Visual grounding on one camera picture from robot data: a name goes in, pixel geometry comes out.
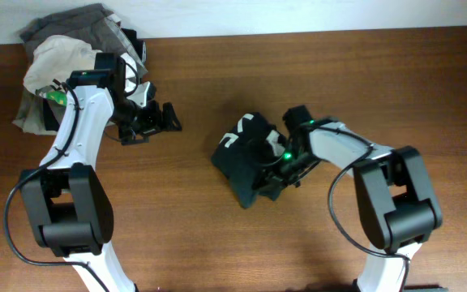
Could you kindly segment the dark green t-shirt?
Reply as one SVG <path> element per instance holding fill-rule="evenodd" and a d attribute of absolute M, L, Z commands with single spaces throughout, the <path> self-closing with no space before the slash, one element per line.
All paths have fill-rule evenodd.
<path fill-rule="evenodd" d="M 212 154 L 212 164 L 226 177 L 242 208 L 251 207 L 260 196 L 276 200 L 282 192 L 259 192 L 252 187 L 263 168 L 277 163 L 285 153 L 292 153 L 285 137 L 284 154 L 281 157 L 273 156 L 265 141 L 271 130 L 277 131 L 276 126 L 261 113 L 244 114 L 223 135 Z"/>

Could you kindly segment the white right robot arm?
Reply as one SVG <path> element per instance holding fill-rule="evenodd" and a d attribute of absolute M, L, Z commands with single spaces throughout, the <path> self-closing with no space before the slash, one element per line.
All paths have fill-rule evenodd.
<path fill-rule="evenodd" d="M 315 120 L 304 105 L 283 116 L 289 139 L 281 158 L 265 166 L 257 191 L 299 185 L 320 162 L 339 168 L 328 189 L 328 211 L 339 232 L 366 253 L 356 291 L 404 291 L 413 255 L 443 222 L 443 214 L 420 152 L 411 146 L 375 144 L 334 118 Z M 334 192 L 353 178 L 358 214 L 370 246 L 354 240 L 334 210 Z"/>

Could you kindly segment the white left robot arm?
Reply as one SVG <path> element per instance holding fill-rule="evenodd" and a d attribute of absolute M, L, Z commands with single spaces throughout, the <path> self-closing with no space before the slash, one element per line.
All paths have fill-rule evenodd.
<path fill-rule="evenodd" d="M 93 69 L 73 71 L 60 84 L 66 110 L 54 144 L 38 168 L 24 170 L 11 194 L 20 193 L 36 243 L 71 266 L 90 291 L 136 291 L 114 251 L 114 212 L 96 175 L 106 125 L 118 128 L 122 145 L 148 142 L 164 131 L 181 131 L 171 103 L 159 105 L 155 87 L 113 53 L 98 53 Z"/>

